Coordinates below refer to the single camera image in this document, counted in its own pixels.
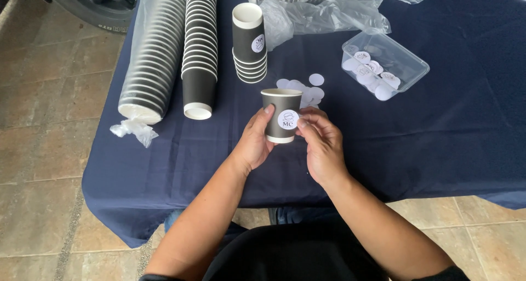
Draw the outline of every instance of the plastic container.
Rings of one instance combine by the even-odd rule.
[[[375,30],[360,32],[344,43],[341,48],[344,51],[341,59],[342,69],[381,101],[389,100],[394,95],[405,92],[429,72],[429,65],[425,61],[387,35],[377,33]],[[354,58],[358,51],[369,53],[370,59],[378,62],[383,72],[390,72],[398,77],[400,79],[398,86],[397,82],[393,84],[393,81],[383,80],[381,73],[376,74],[378,72],[376,69],[373,71]],[[371,73],[364,75],[366,70],[370,70]]]

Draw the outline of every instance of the table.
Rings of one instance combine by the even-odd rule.
[[[295,36],[268,54],[262,82],[242,83],[230,51],[230,13],[244,1],[217,2],[221,72],[213,116],[183,116],[178,80],[148,149],[132,135],[109,131],[124,119],[117,103],[133,32],[126,37],[82,190],[93,214],[130,247],[145,243],[174,208],[199,193],[262,106],[260,90],[281,78],[307,83],[312,73],[325,77],[319,106],[344,134],[349,171],[381,200],[480,195],[526,207],[526,2],[384,0],[389,36],[431,71],[381,102],[339,66],[341,45],[356,31]],[[240,207],[329,205],[307,172],[305,151],[301,138],[276,147],[248,177]]]

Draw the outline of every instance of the jeans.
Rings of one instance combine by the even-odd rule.
[[[175,220],[179,217],[179,215],[181,215],[183,211],[184,209],[175,209],[170,215],[168,215],[168,217],[165,219],[165,232],[168,232],[170,227],[174,224]],[[301,222],[324,222],[333,220],[343,221],[336,208],[280,207],[269,209],[269,213],[271,222],[276,222],[278,225],[298,224]],[[231,222],[228,226],[225,236],[223,237],[223,240],[219,244],[218,253],[237,236],[241,235],[245,231],[248,230],[236,223]]]

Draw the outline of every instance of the forearm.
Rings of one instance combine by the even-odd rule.
[[[229,156],[162,239],[146,273],[199,278],[227,231],[247,175]]]
[[[422,278],[454,265],[437,244],[352,177],[325,190],[365,250],[392,277]]]

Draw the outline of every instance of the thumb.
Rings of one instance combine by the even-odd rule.
[[[312,126],[306,120],[302,118],[298,120],[298,129],[303,137],[305,137],[305,140],[308,144],[318,144],[322,142],[318,130],[316,130],[316,128],[314,128],[314,126]]]
[[[256,120],[254,121],[254,124],[252,125],[252,128],[262,134],[265,133],[265,128],[267,127],[267,123],[272,118],[274,110],[274,105],[269,104],[269,106],[267,106],[264,110],[260,111],[256,117]]]

